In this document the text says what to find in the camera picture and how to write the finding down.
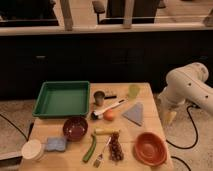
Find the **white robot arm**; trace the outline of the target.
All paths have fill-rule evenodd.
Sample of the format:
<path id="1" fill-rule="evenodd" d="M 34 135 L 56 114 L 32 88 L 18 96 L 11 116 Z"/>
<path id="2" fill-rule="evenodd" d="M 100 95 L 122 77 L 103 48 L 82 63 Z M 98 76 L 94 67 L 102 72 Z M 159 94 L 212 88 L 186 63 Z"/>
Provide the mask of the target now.
<path id="1" fill-rule="evenodd" d="M 175 108 L 189 100 L 213 115 L 213 88 L 205 81 L 209 77 L 207 67 L 194 62 L 175 68 L 166 75 L 167 86 L 159 94 L 161 122 L 169 125 L 176 116 Z"/>

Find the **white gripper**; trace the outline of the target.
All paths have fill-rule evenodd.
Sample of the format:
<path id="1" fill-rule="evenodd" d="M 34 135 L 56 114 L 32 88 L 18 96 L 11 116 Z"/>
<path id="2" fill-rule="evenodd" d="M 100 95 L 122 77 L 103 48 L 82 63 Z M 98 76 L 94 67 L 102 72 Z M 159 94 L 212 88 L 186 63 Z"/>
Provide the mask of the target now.
<path id="1" fill-rule="evenodd" d="M 170 125 L 177 115 L 176 105 L 164 96 L 159 96 L 158 99 L 160 100 L 162 120 L 166 125 Z"/>

